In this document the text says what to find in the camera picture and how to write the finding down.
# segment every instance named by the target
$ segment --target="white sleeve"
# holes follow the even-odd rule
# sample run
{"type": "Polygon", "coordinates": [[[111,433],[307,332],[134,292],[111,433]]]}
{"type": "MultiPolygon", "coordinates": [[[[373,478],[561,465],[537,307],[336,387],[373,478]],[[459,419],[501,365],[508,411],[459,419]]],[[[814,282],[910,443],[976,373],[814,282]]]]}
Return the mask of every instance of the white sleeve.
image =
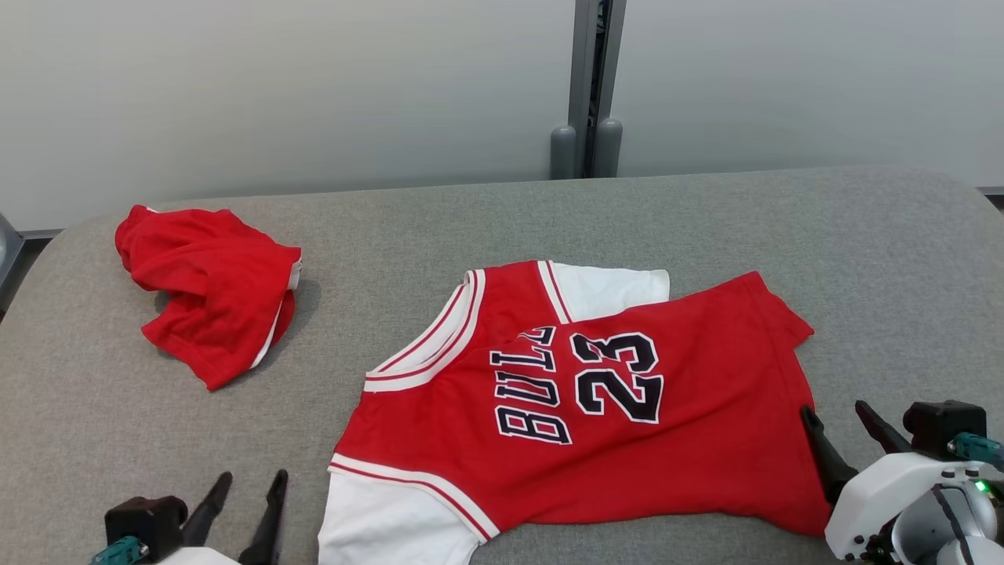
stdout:
{"type": "Polygon", "coordinates": [[[551,284],[569,322],[613,316],[634,306],[670,300],[670,274],[663,269],[631,270],[541,262],[549,263],[553,273],[551,284]]]}
{"type": "Polygon", "coordinates": [[[331,473],[318,565],[468,565],[480,540],[431,495],[331,473]]]}

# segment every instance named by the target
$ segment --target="gray cushion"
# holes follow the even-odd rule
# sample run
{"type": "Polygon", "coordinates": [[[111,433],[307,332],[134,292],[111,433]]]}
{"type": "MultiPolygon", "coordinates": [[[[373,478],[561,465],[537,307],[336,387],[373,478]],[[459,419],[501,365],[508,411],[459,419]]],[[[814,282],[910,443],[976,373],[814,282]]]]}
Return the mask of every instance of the gray cushion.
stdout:
{"type": "MultiPolygon", "coordinates": [[[[155,294],[122,270],[124,216],[63,232],[0,324],[3,561],[84,563],[124,499],[191,505],[234,487],[209,544],[236,556],[280,468],[284,560],[313,563],[331,449],[363,372],[411,341],[465,269],[528,258],[669,269],[674,296],[758,269],[816,335],[798,350],[831,440],[855,466],[881,455],[852,403],[899,421],[914,400],[991,408],[1004,438],[1004,221],[972,188],[921,171],[835,168],[455,186],[183,202],[230,207],[303,247],[289,332],[216,393],[140,327],[155,294]]],[[[691,455],[680,454],[681,465],[691,455]]],[[[742,473],[707,470],[715,476],[742,473]]],[[[480,565],[833,563],[819,540],[755,519],[657,517],[524,526],[480,565]]]]}

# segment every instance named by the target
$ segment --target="white trim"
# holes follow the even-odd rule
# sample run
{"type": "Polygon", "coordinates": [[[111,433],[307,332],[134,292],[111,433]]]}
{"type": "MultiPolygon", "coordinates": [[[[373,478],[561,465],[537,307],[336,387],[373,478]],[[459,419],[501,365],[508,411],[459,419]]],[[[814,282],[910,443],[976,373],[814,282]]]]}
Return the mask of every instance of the white trim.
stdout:
{"type": "Polygon", "coordinates": [[[488,539],[494,538],[495,536],[498,536],[500,533],[498,527],[495,526],[495,523],[493,523],[492,520],[488,518],[488,515],[485,514],[483,510],[481,510],[481,507],[479,507],[474,501],[472,501],[470,497],[465,495],[463,491],[454,486],[453,483],[450,483],[449,481],[443,479],[442,477],[438,477],[436,475],[432,475],[429,473],[403,471],[400,469],[395,469],[393,467],[360,462],[358,460],[346,458],[345,456],[342,456],[340,454],[335,454],[331,458],[331,463],[342,466],[341,468],[328,467],[327,469],[331,473],[349,474],[351,470],[354,470],[364,474],[383,476],[386,477],[387,480],[381,480],[379,478],[368,477],[366,475],[352,474],[355,477],[362,477],[369,481],[386,482],[389,485],[398,485],[405,487],[413,487],[415,489],[421,489],[422,491],[435,497],[436,500],[444,504],[447,508],[454,511],[454,513],[464,522],[465,525],[467,525],[467,527],[474,533],[474,535],[476,535],[478,539],[481,540],[481,543],[487,542],[488,539]],[[403,483],[403,481],[407,482],[419,481],[421,483],[426,483],[427,485],[432,485],[436,489],[432,489],[426,485],[421,485],[419,483],[403,483]],[[446,496],[449,497],[449,499],[444,497],[440,492],[446,494],[446,496]],[[471,520],[469,520],[467,516],[464,515],[464,512],[461,512],[460,509],[457,508],[458,506],[464,509],[464,512],[466,512],[471,517],[471,519],[473,519],[477,523],[477,526],[471,523],[471,520]],[[488,534],[488,538],[485,538],[484,534],[481,533],[481,530],[478,529],[479,527],[481,528],[481,530],[484,530],[486,534],[488,534]]]}
{"type": "MultiPolygon", "coordinates": [[[[289,282],[286,285],[287,291],[295,291],[300,285],[300,269],[303,268],[303,258],[300,257],[296,259],[296,262],[289,267],[289,282]]],[[[286,295],[283,293],[282,300],[279,301],[279,309],[275,311],[275,318],[272,319],[272,329],[268,331],[268,337],[265,338],[265,345],[261,346],[258,350],[258,355],[254,358],[254,363],[251,364],[251,369],[254,369],[261,363],[261,360],[265,358],[265,354],[268,353],[268,348],[272,347],[272,337],[275,336],[275,327],[279,324],[279,314],[282,313],[282,303],[286,302],[286,295]]]]}
{"type": "Polygon", "coordinates": [[[251,364],[251,368],[254,369],[261,363],[261,360],[265,358],[265,354],[268,353],[268,348],[272,345],[272,336],[275,335],[275,326],[279,323],[279,313],[282,312],[282,305],[279,305],[279,310],[275,311],[275,318],[272,320],[272,329],[268,331],[268,337],[265,338],[265,345],[261,346],[258,351],[258,355],[254,358],[254,363],[251,364]]]}
{"type": "MultiPolygon", "coordinates": [[[[461,285],[457,287],[456,290],[454,290],[453,294],[450,295],[450,300],[447,301],[445,305],[443,305],[443,310],[441,310],[439,315],[436,316],[436,319],[433,320],[432,324],[430,324],[426,328],[425,332],[422,332],[422,334],[419,337],[415,338],[412,341],[412,343],[401,348],[400,351],[398,351],[391,357],[388,357],[387,361],[384,361],[384,363],[380,364],[375,369],[373,369],[372,371],[368,371],[366,373],[366,376],[376,375],[380,373],[387,372],[388,370],[391,369],[391,367],[394,367],[398,363],[401,363],[402,361],[408,359],[409,357],[419,353],[419,351],[421,351],[419,346],[422,345],[422,343],[425,342],[427,339],[430,339],[432,337],[431,334],[433,333],[433,330],[442,331],[442,329],[445,327],[444,326],[445,320],[448,316],[450,316],[454,308],[457,306],[458,295],[460,295],[460,293],[464,290],[464,287],[465,287],[464,285],[461,285]]],[[[449,336],[453,333],[453,331],[456,330],[452,330],[451,333],[446,336],[448,339],[449,336]]]]}
{"type": "Polygon", "coordinates": [[[391,371],[390,373],[366,373],[366,381],[362,387],[365,392],[390,392],[395,390],[405,390],[428,383],[433,380],[437,373],[442,371],[447,365],[453,362],[470,343],[471,337],[478,326],[478,313],[481,311],[481,301],[485,296],[485,271],[482,269],[470,271],[471,281],[468,288],[473,289],[474,296],[470,301],[466,322],[461,326],[462,333],[449,348],[441,351],[436,357],[418,367],[410,368],[407,371],[391,371]],[[400,373],[415,373],[401,378],[395,377],[400,373]]]}
{"type": "Polygon", "coordinates": [[[549,267],[550,263],[551,261],[537,261],[537,270],[540,271],[540,281],[544,284],[544,290],[547,292],[547,298],[551,301],[551,308],[554,310],[558,322],[567,324],[568,317],[565,316],[564,308],[561,307],[560,292],[555,288],[551,280],[552,271],[549,267]]]}

